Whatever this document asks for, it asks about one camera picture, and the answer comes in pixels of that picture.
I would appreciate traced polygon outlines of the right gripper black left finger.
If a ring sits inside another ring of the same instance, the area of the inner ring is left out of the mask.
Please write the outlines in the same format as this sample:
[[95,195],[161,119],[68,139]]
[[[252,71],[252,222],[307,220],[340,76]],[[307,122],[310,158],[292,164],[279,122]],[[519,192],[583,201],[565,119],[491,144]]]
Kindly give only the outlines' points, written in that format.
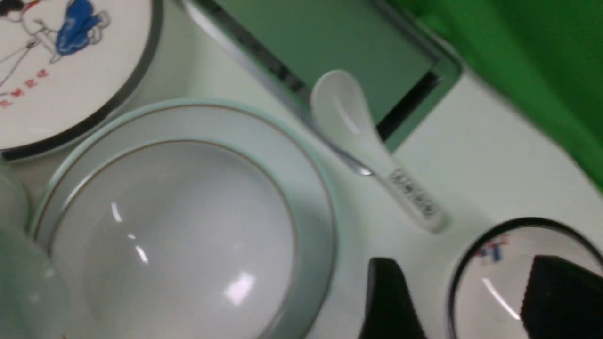
[[398,263],[371,258],[360,339],[424,339],[406,279]]

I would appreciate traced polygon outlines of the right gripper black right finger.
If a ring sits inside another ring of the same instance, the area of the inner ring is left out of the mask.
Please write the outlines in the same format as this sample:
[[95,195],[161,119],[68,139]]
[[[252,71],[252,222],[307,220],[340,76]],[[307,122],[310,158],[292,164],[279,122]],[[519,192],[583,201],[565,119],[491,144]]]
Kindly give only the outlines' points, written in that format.
[[536,256],[521,320],[530,339],[601,339],[601,275],[558,256]]

